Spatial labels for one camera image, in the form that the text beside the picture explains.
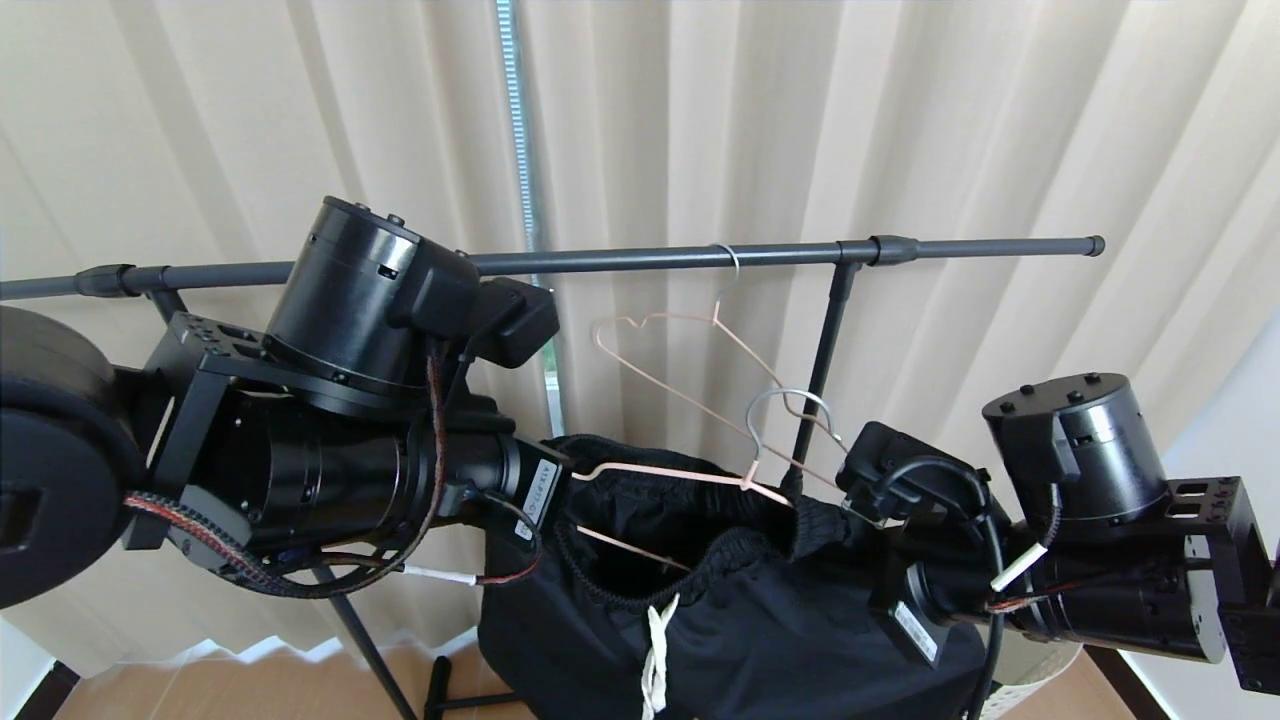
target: pink clothes hanger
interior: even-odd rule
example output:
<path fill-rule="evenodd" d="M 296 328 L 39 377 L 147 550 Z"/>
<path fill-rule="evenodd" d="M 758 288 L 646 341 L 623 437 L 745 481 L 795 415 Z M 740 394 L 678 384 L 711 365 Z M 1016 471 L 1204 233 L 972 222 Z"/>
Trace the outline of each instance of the pink clothes hanger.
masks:
<path fill-rule="evenodd" d="M 823 411 L 823 414 L 826 414 L 826 416 L 827 416 L 827 425 L 826 427 L 828 427 L 828 428 L 833 428 L 835 427 L 835 420 L 831 416 L 831 407 L 827 405 L 827 402 L 823 398 L 818 397 L 817 395 L 813 395 L 809 391 L 804 391 L 804 389 L 787 388 L 787 387 L 776 387 L 776 388 L 769 388 L 769 389 L 762 392 L 760 395 L 756 395 L 754 398 L 751 398 L 751 402 L 746 406 L 746 430 L 748 430 L 748 434 L 750 436 L 751 441 L 755 443 L 755 456 L 751 459 L 751 464 L 748 466 L 746 474 L 744 474 L 740 478 L 739 477 L 732 477 L 732 475 L 712 475 L 709 473 L 694 473 L 694 471 L 690 471 L 690 470 L 676 470 L 676 469 L 672 469 L 672 468 L 657 468 L 657 466 L 653 466 L 653 465 L 639 465 L 639 464 L 632 464 L 632 462 L 600 462 L 590 473 L 588 473 L 588 474 L 572 473 L 572 477 L 575 479 L 577 479 L 577 480 L 591 482 L 591 480 L 596 479 L 598 477 L 600 477 L 600 473 L 604 473 L 605 470 L 627 470 L 627 471 L 631 471 L 631 473 L 644 473 L 644 474 L 649 474 L 649 475 L 660 475 L 660 477 L 666 477 L 666 478 L 677 478 L 677 479 L 682 479 L 682 480 L 696 480 L 696 482 L 704 482 L 704 483 L 728 484 L 728 486 L 737 486 L 737 487 L 742 488 L 744 492 L 746 492 L 746 491 L 756 492 L 756 493 L 763 495 L 764 497 L 767 497 L 767 498 L 769 498 L 769 500 L 772 500 L 772 501 L 774 501 L 777 503 L 786 505 L 787 507 L 792 507 L 791 501 L 787 500 L 786 497 L 783 497 L 781 493 L 778 493 L 773 488 L 769 488 L 769 487 L 765 487 L 765 486 L 760 486 L 760 484 L 758 484 L 758 483 L 754 482 L 755 471 L 760 466 L 760 456 L 764 455 L 764 441 L 760 439 L 760 432 L 755 428 L 755 423 L 751 419 L 753 418 L 753 411 L 755 410 L 755 405 L 758 402 L 760 402 L 762 400 L 764 400 L 767 397 L 772 397 L 774 395 L 782 395 L 783 397 L 790 396 L 790 395 L 799 395 L 799 396 L 806 397 L 809 400 L 813 400 L 815 404 L 818 404 L 818 407 L 820 407 L 822 411 Z M 689 568 L 681 565 L 680 562 L 676 562 L 675 560 L 672 560 L 669 557 L 663 557 L 663 556 L 657 555 L 654 552 L 649 552 L 648 550 L 644 550 L 644 548 L 636 547 L 634 544 L 622 542 L 622 541 L 620 541 L 617 538 L 612 538 L 609 536 L 605 536 L 604 533 L 598 533 L 598 532 L 595 532 L 595 530 L 593 530 L 590 528 L 584 528 L 582 525 L 575 525 L 575 529 L 577 529 L 577 532 L 582 533 L 586 537 L 598 539 L 600 542 L 607 542 L 607 543 L 609 543 L 609 544 L 612 544 L 614 547 L 620 547 L 622 550 L 627 550 L 630 552 L 640 555 L 641 557 L 648 557 L 650 560 L 655 560 L 658 562 L 663 562 L 666 565 L 671 565 L 672 568 L 678 568 L 678 569 L 681 569 L 681 570 L 684 570 L 686 573 L 689 571 Z"/>
<path fill-rule="evenodd" d="M 691 314 L 685 314 L 685 313 L 650 313 L 650 314 L 645 315 L 644 318 L 641 318 L 640 322 L 637 323 L 636 320 L 634 320 L 630 316 L 618 315 L 616 318 L 607 318 L 604 320 L 598 320 L 593 325 L 591 334 L 593 334 L 593 338 L 595 341 L 595 346 L 599 347 L 602 351 L 604 351 L 604 354 L 608 355 L 609 357 L 613 357 L 623 368 L 626 368 L 626 369 L 631 370 L 632 373 L 640 375 L 641 378 L 652 382 L 653 384 L 655 384 L 655 386 L 666 389 L 667 392 L 675 395 L 676 397 L 684 400 L 685 402 L 689 402 L 694 407 L 698 407 L 699 410 L 701 410 L 703 413 L 710 415 L 716 420 L 718 420 L 718 421 L 723 423 L 724 425 L 732 428 L 739 434 L 741 434 L 744 437 L 748 437 L 749 433 L 748 433 L 746 429 L 741 428 L 740 425 L 737 425 L 736 423 L 733 423 L 728 418 L 724 418 L 723 415 L 721 415 L 719 413 L 716 413 L 714 410 L 712 410 L 710 407 L 703 405 L 701 402 L 694 400 L 689 395 L 686 395 L 686 393 L 684 393 L 684 392 L 681 392 L 681 391 L 671 387 L 669 384 L 667 384 L 663 380 L 653 377 L 652 374 L 646 373 L 645 370 L 641 370 L 634 363 L 631 363 L 630 360 L 622 357 L 622 355 L 620 355 L 616 350 L 613 350 L 612 347 L 608 347 L 607 345 L 604 345 L 604 340 L 600 337 L 600 333 L 604 329 L 604 325 L 607 325 L 607 324 L 617 324 L 620 322 L 626 322 L 627 324 L 630 324 L 635 329 L 643 329 L 649 323 L 649 320 L 653 320 L 653 319 L 668 319 L 669 318 L 669 319 L 696 320 L 696 322 L 700 322 L 700 323 L 707 323 L 707 324 L 710 324 L 712 327 L 714 327 L 716 329 L 721 331 L 726 337 L 728 337 L 733 342 L 733 345 L 736 345 L 739 348 L 741 348 L 744 352 L 746 352 L 746 355 L 753 361 L 755 361 L 756 365 L 759 365 L 765 373 L 768 373 L 769 378 L 773 380 L 773 384 L 778 386 L 778 388 L 781 389 L 783 387 L 783 383 L 782 383 L 782 378 L 778 377 L 777 372 L 774 372 L 773 368 L 771 368 L 769 364 L 764 361 L 764 359 L 762 359 L 754 350 L 751 350 L 751 347 L 749 345 L 746 345 L 746 342 L 744 342 L 742 338 L 737 337 L 737 334 L 735 334 L 733 331 L 728 329 L 728 327 L 724 325 L 724 323 L 722 323 L 721 319 L 719 319 L 719 309 L 721 309 L 721 302 L 722 302 L 722 300 L 724 297 L 724 293 L 728 292 L 728 290 L 732 288 L 735 283 L 737 283 L 737 279 L 741 275 L 742 268 L 741 268 L 741 264 L 737 260 L 737 254 L 733 252 L 733 249 L 728 247 L 727 245 L 722 245 L 722 243 L 716 243 L 716 246 L 724 249 L 724 251 L 730 254 L 730 258 L 733 259 L 733 281 L 730 282 L 727 286 L 724 286 L 724 288 L 722 288 L 719 291 L 719 293 L 716 295 L 716 304 L 712 306 L 712 314 L 709 316 L 708 315 L 691 315 Z M 812 420 L 817 428 L 819 428 L 822 432 L 824 432 L 828 437 L 831 437 L 836 442 L 837 446 L 840 446 L 841 451 L 844 451 L 846 455 L 849 454 L 849 448 L 845 447 L 844 441 L 840 438 L 840 436 L 835 434 L 828 425 L 824 425 L 822 423 L 822 420 L 819 420 L 814 415 L 806 415 L 806 414 L 804 414 L 801 411 L 797 411 L 796 409 L 791 407 L 790 396 L 785 396 L 782 404 L 787 409 L 787 413 L 790 413 L 791 415 L 794 415 L 796 418 L 800 418 L 803 420 Z M 801 471 L 808 473 L 808 474 L 813 475 L 814 478 L 818 478 L 819 480 L 827 483 L 831 487 L 836 487 L 836 482 L 833 479 L 831 479 L 829 477 L 823 475 L 823 474 L 813 470 L 812 468 L 804 465 L 803 462 L 799 462 L 799 461 L 794 460 L 786 452 L 783 452 L 783 451 L 781 451 L 781 450 L 778 450 L 776 447 L 772 447 L 769 445 L 762 445 L 762 447 L 763 447 L 763 450 L 768 450 L 773 455 L 777 455 L 778 457 L 786 460 L 787 462 L 790 462 L 795 468 L 799 468 Z"/>

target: dark brown baseboard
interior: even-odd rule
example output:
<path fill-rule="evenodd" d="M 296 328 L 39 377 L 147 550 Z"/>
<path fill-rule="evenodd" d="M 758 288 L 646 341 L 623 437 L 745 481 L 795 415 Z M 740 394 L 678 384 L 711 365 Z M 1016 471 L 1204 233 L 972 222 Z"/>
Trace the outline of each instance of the dark brown baseboard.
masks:
<path fill-rule="evenodd" d="M 54 720 L 78 682 L 79 675 L 55 661 L 54 666 L 45 674 L 45 679 L 36 685 L 22 710 L 14 716 L 14 720 Z"/>
<path fill-rule="evenodd" d="M 1091 646 L 1085 646 L 1084 651 L 1089 653 L 1089 660 L 1098 666 L 1098 670 L 1102 670 L 1107 682 L 1116 689 L 1120 700 L 1129 706 L 1134 717 L 1138 720 L 1172 720 L 1119 652 L 1108 647 Z"/>

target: robotic arm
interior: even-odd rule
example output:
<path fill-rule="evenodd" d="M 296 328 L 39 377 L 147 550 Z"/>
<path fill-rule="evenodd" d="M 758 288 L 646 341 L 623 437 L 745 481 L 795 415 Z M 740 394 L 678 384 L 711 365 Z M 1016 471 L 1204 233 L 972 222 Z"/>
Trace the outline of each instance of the robotic arm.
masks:
<path fill-rule="evenodd" d="M 329 197 L 265 332 L 168 314 L 147 365 L 128 369 L 0 307 L 0 607 L 118 539 L 168 539 L 291 597 L 367 587 L 444 524 L 536 557 L 571 460 L 516 434 L 466 374 L 476 359 L 520 366 L 558 332 L 547 290 L 481 282 L 403 220 Z M 1024 386 L 983 416 L 1025 523 L 982 470 L 879 423 L 840 471 L 845 507 L 892 539 L 872 610 L 904 653 L 932 664 L 952 624 L 1007 620 L 1194 660 L 1230 648 L 1242 687 L 1280 694 L 1280 570 L 1238 478 L 1166 479 L 1123 375 Z M 375 551 L 326 550 L 351 542 Z M 285 578 L 332 564 L 357 568 Z"/>

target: silver metal hook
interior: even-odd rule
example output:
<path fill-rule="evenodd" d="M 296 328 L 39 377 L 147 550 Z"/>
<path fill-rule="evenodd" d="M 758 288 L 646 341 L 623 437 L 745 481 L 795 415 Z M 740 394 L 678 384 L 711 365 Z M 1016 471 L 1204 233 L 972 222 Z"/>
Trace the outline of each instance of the silver metal hook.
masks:
<path fill-rule="evenodd" d="M 756 395 L 754 398 L 751 398 L 751 402 L 746 406 L 746 432 L 751 436 L 751 441 L 755 442 L 756 461 L 759 461 L 760 456 L 764 455 L 764 441 L 760 439 L 760 430 L 755 429 L 755 423 L 751 420 L 751 415 L 754 414 L 756 402 L 764 400 L 765 397 L 772 397 L 774 395 L 799 395 L 804 398 L 814 401 L 818 405 L 818 407 L 822 409 L 823 415 L 827 416 L 827 428 L 832 430 L 831 437 L 836 438 L 836 442 L 840 442 L 840 436 L 835 433 L 836 420 L 832 419 L 831 407 L 827 405 L 826 400 L 818 397 L 817 395 L 806 389 L 800 389 L 795 387 L 774 387 L 762 392 L 760 395 Z"/>
<path fill-rule="evenodd" d="M 716 293 L 716 309 L 719 310 L 719 304 L 724 300 L 724 293 L 733 290 L 733 286 L 737 284 L 737 279 L 742 277 L 742 264 L 737 261 L 737 252 L 723 242 L 713 242 L 712 247 L 723 249 L 724 252 L 728 252 L 728 256 L 733 259 L 733 279 Z"/>

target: beige curtain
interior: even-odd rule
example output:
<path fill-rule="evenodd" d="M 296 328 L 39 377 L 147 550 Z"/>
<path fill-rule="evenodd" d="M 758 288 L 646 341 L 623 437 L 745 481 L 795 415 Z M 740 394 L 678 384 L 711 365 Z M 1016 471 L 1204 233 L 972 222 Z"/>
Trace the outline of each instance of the beige curtain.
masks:
<path fill-rule="evenodd" d="M 1280 6 L 1271 3 L 518 5 L 541 241 L 553 249 L 1103 234 L 1098 259 L 922 260 L 859 274 L 827 398 L 998 468 L 978 416 L 1024 382 L 1130 374 L 1167 445 L 1280 295 Z M 490 3 L 0 5 L 4 278 L 100 264 L 289 259 L 325 193 L 472 252 L 524 246 Z M 749 269 L 724 320 L 808 380 L 829 268 Z M 571 430 L 712 457 L 750 445 L 590 341 L 602 316 L 709 310 L 731 273 L 553 278 Z M 188 293 L 261 325 L 276 290 Z M 143 301 L 31 301 L 123 364 Z M 696 324 L 607 336 L 740 418 L 764 375 Z M 530 434 L 539 368 L 493 370 Z M 790 447 L 776 405 L 762 425 Z M 813 464 L 841 456 L 817 439 Z M 781 465 L 765 466 L 776 477 Z M 835 493 L 809 486 L 824 498 Z M 1009 493 L 1004 495 L 1009 500 Z M 474 533 L 421 564 L 477 568 Z M 436 643 L 467 591 L 358 593 L 378 638 Z M 229 588 L 170 551 L 113 552 L 5 618 L 81 673 L 206 637 L 334 633 L 324 603 Z"/>

